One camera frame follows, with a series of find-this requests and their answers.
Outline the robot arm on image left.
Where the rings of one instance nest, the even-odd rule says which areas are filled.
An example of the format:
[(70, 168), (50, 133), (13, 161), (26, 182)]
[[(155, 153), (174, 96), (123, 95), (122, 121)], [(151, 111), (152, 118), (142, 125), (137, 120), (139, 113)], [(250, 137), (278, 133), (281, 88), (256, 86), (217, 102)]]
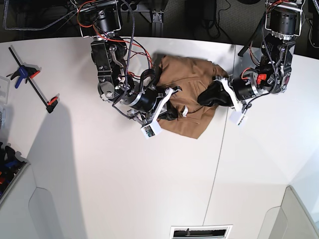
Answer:
[(159, 76), (146, 50), (148, 67), (137, 76), (129, 71), (129, 64), (136, 54), (132, 48), (141, 47), (134, 39), (121, 38), (121, 5), (133, 13), (127, 0), (88, 0), (77, 8), (77, 22), (84, 37), (93, 38), (91, 58), (97, 69), (100, 98), (110, 102), (124, 117), (145, 126), (157, 120), (174, 120), (177, 110), (170, 102), (180, 87), (159, 86)]

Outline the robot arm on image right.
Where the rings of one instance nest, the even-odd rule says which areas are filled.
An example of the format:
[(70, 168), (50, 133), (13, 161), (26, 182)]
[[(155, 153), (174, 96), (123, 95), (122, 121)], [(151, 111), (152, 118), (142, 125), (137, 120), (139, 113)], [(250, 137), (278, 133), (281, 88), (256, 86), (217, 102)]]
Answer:
[(302, 31), (303, 0), (267, 0), (254, 33), (238, 53), (249, 51), (253, 68), (237, 77), (215, 77), (197, 102), (202, 106), (231, 107), (245, 114), (262, 96), (283, 93), (292, 71), (295, 39)]

